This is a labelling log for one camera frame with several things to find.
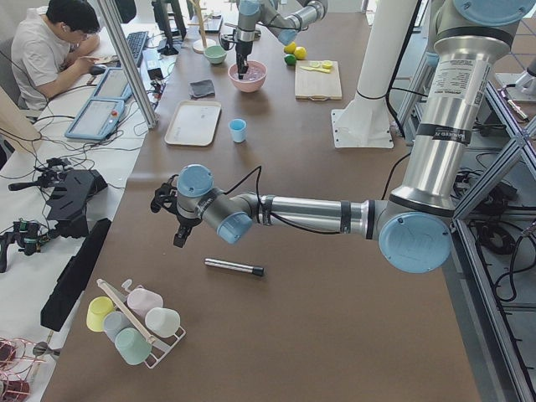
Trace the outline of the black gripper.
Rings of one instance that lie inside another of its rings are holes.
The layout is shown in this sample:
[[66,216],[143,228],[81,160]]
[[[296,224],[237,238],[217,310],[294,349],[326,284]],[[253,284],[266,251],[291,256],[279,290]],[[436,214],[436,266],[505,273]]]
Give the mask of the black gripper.
[[173,180],[177,176],[177,174],[173,174],[155,191],[150,204],[150,209],[153,213],[158,213],[161,209],[165,209],[170,214],[176,216],[179,222],[179,227],[173,237],[173,245],[184,247],[193,227],[201,224],[202,220],[198,218],[194,212],[182,212],[179,208],[178,190],[173,184]]
[[239,80],[244,79],[248,71],[247,59],[252,52],[254,40],[254,31],[244,31],[240,28],[235,28],[232,33],[223,33],[219,36],[219,43],[225,50],[231,50],[231,47],[235,49]]

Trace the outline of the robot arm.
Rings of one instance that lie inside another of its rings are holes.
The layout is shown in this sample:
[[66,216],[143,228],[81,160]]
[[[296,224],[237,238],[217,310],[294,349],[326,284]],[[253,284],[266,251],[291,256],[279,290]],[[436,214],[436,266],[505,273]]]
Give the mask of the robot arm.
[[302,8],[284,17],[278,11],[277,1],[237,1],[238,22],[232,33],[219,37],[220,45],[231,49],[234,45],[236,66],[240,80],[249,69],[248,56],[251,54],[255,40],[257,24],[264,25],[284,45],[292,42],[300,31],[322,20],[328,9],[328,1],[299,1]]
[[287,224],[322,235],[360,234],[377,240],[384,258],[409,273],[440,267],[451,253],[447,222],[455,207],[451,188],[484,98],[489,72],[506,55],[530,1],[439,1],[433,48],[438,64],[405,177],[385,200],[352,203],[259,195],[233,195],[213,174],[191,164],[156,192],[153,212],[179,222],[173,243],[183,246],[194,226],[206,223],[237,242],[253,223]]

